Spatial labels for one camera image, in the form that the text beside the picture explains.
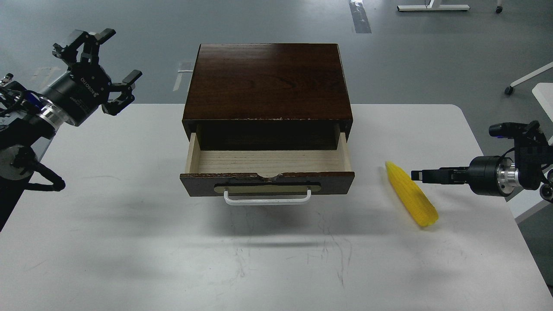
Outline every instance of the robotic arm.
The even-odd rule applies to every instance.
[[[98,64],[100,45],[115,33],[109,28],[99,34],[75,30],[66,42],[55,43],[52,54],[67,64],[67,72],[40,92],[27,90],[12,74],[0,81],[4,106],[0,105],[0,121],[12,117],[9,124],[0,125],[0,230],[23,190],[61,191],[65,187],[61,177],[39,163],[30,147],[34,142],[53,138],[63,123],[79,126],[98,106],[115,116],[134,101],[132,90],[142,72],[133,70],[121,83],[112,83]],[[111,92],[121,94],[110,101]],[[52,185],[28,183],[34,172]]]
[[[553,164],[553,146],[549,146],[540,123],[500,123],[489,128],[492,137],[513,139],[514,148],[502,156],[474,158],[467,167],[443,167],[413,170],[411,179],[430,184],[468,184],[479,195],[508,196],[516,187],[540,189],[541,197],[553,203],[553,170],[542,172]],[[505,157],[514,151],[514,161]]]

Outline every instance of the open drawer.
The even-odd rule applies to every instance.
[[[190,196],[346,194],[354,176],[343,132],[323,150],[202,150],[192,133],[180,179]]]
[[[346,194],[352,123],[337,44],[202,44],[180,179],[190,196]]]

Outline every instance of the drawer front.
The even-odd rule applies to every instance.
[[[307,186],[317,195],[347,194],[354,177],[354,172],[283,173],[272,178],[254,173],[192,173],[181,174],[180,180],[190,196],[221,196],[221,189],[227,187],[231,194],[293,195],[305,193]],[[267,185],[273,186],[266,187],[269,192],[260,191]]]

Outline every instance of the gray floor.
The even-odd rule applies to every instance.
[[[553,2],[506,0],[501,14],[495,14],[495,0],[444,0],[469,4],[468,12],[396,10],[422,2],[364,0],[372,33],[358,34],[349,0],[0,0],[0,74],[12,72],[27,88],[40,90],[64,70],[51,56],[53,42],[73,29],[110,27],[118,34],[100,57],[112,79],[139,69],[144,76],[137,82],[137,103],[184,103],[189,76],[176,83],[176,71],[194,62],[200,43],[330,42],[340,45],[352,103],[457,105],[486,155],[512,147],[488,136],[494,123],[538,120],[553,135],[553,123],[531,93],[538,82],[553,82],[553,70],[503,94],[512,81],[553,61]],[[549,224],[548,231],[533,232],[533,240],[542,231],[550,239],[552,213],[541,214],[525,221],[526,227]]]

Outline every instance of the white desk leg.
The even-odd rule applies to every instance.
[[[553,61],[550,62],[549,64],[537,69],[537,70],[534,70],[532,71],[531,73],[523,76],[522,78],[518,79],[517,81],[511,83],[511,85],[509,85],[506,89],[505,89],[505,94],[507,95],[511,95],[514,91],[514,87],[521,84],[522,82],[528,80],[528,79],[531,79],[535,76],[537,76],[538,74],[541,74],[542,72],[546,71],[546,70],[549,70],[553,68]]]
[[[398,6],[398,11],[468,11],[470,7],[466,4],[441,5],[442,0],[431,0],[428,6]]]

